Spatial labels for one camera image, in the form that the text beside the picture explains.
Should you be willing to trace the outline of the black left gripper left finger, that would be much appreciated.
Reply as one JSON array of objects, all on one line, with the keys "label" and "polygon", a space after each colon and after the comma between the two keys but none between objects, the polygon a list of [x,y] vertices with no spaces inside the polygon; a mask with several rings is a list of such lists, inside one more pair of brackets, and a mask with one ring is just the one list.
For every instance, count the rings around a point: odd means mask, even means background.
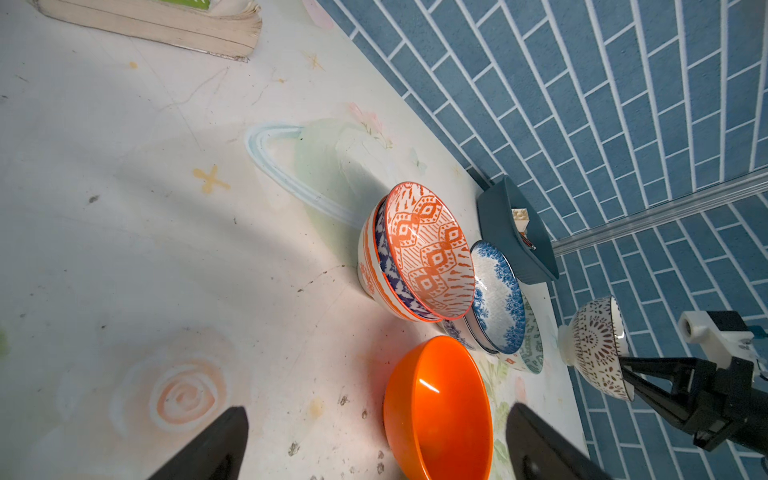
[{"label": "black left gripper left finger", "polygon": [[237,479],[245,456],[248,430],[246,409],[243,406],[228,408],[149,480]]}]

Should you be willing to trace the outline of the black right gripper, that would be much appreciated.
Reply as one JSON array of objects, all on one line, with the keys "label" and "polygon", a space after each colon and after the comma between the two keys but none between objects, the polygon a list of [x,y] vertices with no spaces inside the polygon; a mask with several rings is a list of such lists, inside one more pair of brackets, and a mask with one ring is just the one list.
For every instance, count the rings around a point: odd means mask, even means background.
[{"label": "black right gripper", "polygon": [[723,369],[693,357],[620,357],[634,392],[693,443],[712,451],[723,442],[767,454],[767,393],[753,387],[751,362]]}]

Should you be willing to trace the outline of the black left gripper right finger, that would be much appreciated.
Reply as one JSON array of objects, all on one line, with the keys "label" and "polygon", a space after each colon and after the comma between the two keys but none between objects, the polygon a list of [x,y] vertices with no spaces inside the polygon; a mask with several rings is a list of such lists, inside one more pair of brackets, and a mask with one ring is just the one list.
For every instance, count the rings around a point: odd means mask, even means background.
[{"label": "black left gripper right finger", "polygon": [[515,403],[511,408],[506,443],[516,479],[611,480],[524,403]]}]

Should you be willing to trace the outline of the green patterned bowl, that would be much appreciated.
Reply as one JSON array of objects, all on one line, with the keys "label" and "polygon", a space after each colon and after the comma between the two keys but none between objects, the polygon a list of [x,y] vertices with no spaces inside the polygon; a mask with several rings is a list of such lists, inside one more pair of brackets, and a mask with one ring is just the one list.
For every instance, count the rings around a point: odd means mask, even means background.
[{"label": "green patterned bowl", "polygon": [[525,334],[520,349],[505,355],[503,362],[511,368],[532,374],[540,374],[544,364],[544,349],[538,323],[525,294],[522,294],[526,318]]}]

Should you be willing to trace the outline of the brown patterned white bowl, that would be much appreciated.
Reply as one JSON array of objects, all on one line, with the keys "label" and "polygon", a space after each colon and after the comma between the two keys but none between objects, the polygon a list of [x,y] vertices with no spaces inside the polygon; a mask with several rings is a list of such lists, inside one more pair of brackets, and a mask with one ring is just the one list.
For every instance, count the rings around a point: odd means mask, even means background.
[{"label": "brown patterned white bowl", "polygon": [[614,296],[593,299],[558,328],[557,346],[564,363],[574,367],[600,392],[632,402],[634,387],[624,380],[620,358],[631,355],[623,316]]}]

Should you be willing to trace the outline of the blue floral bowl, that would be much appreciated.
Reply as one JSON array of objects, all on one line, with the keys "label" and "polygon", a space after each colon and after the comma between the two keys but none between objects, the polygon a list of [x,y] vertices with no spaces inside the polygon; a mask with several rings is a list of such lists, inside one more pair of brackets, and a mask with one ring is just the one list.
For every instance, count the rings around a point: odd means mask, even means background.
[{"label": "blue floral bowl", "polygon": [[410,313],[426,322],[440,322],[442,318],[430,312],[418,299],[415,298],[398,273],[386,238],[384,221],[386,200],[387,198],[384,197],[379,203],[376,212],[376,223],[374,226],[376,254],[378,255],[380,269],[384,274],[385,280],[395,293],[395,296]]},{"label": "blue floral bowl", "polygon": [[513,355],[523,344],[526,328],[519,282],[504,254],[491,243],[476,242],[470,254],[475,270],[471,308],[464,317],[438,326],[469,350]]}]

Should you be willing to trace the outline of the orange geometric patterned bowl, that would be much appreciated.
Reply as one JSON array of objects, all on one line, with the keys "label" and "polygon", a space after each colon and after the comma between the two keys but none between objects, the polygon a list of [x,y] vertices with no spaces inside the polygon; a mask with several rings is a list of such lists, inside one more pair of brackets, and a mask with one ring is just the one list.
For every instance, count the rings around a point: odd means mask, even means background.
[{"label": "orange geometric patterned bowl", "polygon": [[462,318],[474,300],[475,270],[464,232],[433,191],[402,182],[383,205],[383,238],[398,290],[430,322]]}]

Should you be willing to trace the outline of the orange floral bowl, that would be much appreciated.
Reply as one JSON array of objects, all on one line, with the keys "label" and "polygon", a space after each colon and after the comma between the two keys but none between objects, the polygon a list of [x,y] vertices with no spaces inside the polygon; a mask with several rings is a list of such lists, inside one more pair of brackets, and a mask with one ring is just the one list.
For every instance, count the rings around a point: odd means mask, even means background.
[{"label": "orange floral bowl", "polygon": [[410,322],[420,322],[422,318],[415,315],[396,295],[383,274],[376,250],[375,224],[379,208],[385,203],[382,197],[366,219],[358,241],[357,271],[364,291],[390,314]]}]

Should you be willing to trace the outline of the plain orange bowl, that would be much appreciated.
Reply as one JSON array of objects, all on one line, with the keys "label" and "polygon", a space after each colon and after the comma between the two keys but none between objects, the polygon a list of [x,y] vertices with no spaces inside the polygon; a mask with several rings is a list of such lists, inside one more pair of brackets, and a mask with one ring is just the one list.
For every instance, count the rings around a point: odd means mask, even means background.
[{"label": "plain orange bowl", "polygon": [[408,479],[487,479],[493,422],[483,378],[469,351],[449,336],[410,350],[383,397],[388,445]]}]

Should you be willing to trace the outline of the teal plastic bin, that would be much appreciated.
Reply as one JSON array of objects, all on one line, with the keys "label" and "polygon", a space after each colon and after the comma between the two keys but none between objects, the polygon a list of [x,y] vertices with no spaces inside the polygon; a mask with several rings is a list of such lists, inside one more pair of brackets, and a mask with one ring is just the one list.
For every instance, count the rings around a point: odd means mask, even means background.
[{"label": "teal plastic bin", "polygon": [[[522,235],[513,218],[514,210],[529,215]],[[508,260],[515,276],[533,285],[559,279],[550,236],[532,204],[508,177],[485,190],[477,198],[481,237],[497,247]]]}]

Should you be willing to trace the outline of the green paperback book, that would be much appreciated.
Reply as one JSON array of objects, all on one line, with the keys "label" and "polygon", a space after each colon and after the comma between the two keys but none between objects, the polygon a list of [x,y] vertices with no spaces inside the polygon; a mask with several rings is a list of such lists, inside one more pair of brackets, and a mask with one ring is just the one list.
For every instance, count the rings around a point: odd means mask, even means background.
[{"label": "green paperback book", "polygon": [[34,1],[68,23],[244,61],[261,29],[256,1]]}]

